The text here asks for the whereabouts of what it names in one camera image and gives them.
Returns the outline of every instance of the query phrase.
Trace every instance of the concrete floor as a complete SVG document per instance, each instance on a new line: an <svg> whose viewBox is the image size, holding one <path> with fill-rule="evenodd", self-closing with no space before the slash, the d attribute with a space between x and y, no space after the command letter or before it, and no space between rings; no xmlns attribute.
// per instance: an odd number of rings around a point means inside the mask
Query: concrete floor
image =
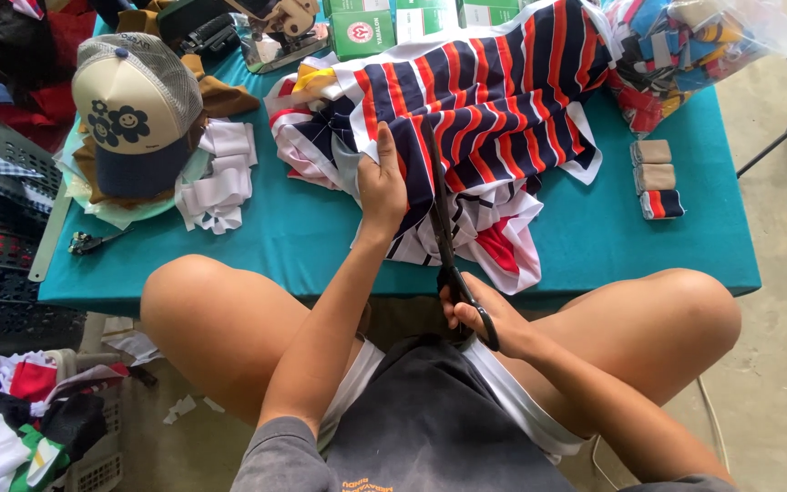
<svg viewBox="0 0 787 492"><path fill-rule="evenodd" d="M783 60L756 62L719 84L718 95L737 166L787 123ZM764 286L739 300L741 339L704 377L742 490L776 492L787 490L787 142L742 178L741 190ZM384 309L399 311L402 302ZM149 390L133 381L124 389L126 467L119 489L227 490L252 429L203 403L174 425L164 425L168 407L199 392L165 360L145 367L160 383ZM696 385L666 409L713 442ZM562 470L580 490L611 490L592 469L588 451L565 459ZM619 486L634 483L606 446L600 446L597 459Z"/></svg>

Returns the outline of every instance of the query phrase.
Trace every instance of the table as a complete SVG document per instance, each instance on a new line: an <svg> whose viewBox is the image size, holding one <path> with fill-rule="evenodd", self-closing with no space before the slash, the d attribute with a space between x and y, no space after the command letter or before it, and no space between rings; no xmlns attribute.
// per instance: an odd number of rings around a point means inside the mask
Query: table
<svg viewBox="0 0 787 492"><path fill-rule="evenodd" d="M97 33L103 31L97 22ZM210 68L224 82L266 95L296 65L249 73L238 52ZM512 297L520 308L548 309L601 285L672 267L717 278L734 295L761 287L749 225L742 207L715 90L708 88L664 120L652 138L670 142L684 217L647 221L634 191L629 144L634 141L611 95L602 89L585 105L603 165L584 186L560 169L543 175L545 207L530 225L542 280ZM160 265L198 253L265 275L298 297L316 297L348 254L360 209L343 192L287 179L276 157L265 108L233 118L254 124L259 165L254 196L242 206L241 228L215 236L187 232L178 210L135 222L133 232L90 256L66 251L76 230L115 232L72 202L38 300L88 311L138 316L144 281ZM478 265L458 266L484 277ZM437 268L385 262L373 295L435 296Z"/></svg>

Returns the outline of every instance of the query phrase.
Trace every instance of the navy cap brim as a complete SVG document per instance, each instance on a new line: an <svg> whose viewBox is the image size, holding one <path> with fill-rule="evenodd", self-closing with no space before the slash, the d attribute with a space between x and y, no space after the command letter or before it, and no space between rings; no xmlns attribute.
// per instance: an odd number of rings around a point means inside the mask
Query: navy cap brim
<svg viewBox="0 0 787 492"><path fill-rule="evenodd" d="M190 158L187 136L146 154L117 154L96 145L96 183L115 198L154 198L175 186Z"/></svg>

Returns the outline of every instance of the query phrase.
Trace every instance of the red logo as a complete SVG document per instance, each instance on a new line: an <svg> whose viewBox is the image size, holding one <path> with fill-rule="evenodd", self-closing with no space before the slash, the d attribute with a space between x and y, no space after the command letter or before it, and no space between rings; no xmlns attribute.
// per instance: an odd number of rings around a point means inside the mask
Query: red logo
<svg viewBox="0 0 787 492"><path fill-rule="evenodd" d="M355 43L366 43L373 38L373 28L365 22L355 22L348 26L348 39Z"/></svg>

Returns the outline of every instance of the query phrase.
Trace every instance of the plastic bag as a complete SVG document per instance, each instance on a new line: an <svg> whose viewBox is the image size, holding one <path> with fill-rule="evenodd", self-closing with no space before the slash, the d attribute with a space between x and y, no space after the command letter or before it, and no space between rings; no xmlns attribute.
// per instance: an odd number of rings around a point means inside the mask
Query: plastic bag
<svg viewBox="0 0 787 492"><path fill-rule="evenodd" d="M639 138L702 88L787 57L787 0L613 0L603 12L623 51L607 85Z"/></svg>

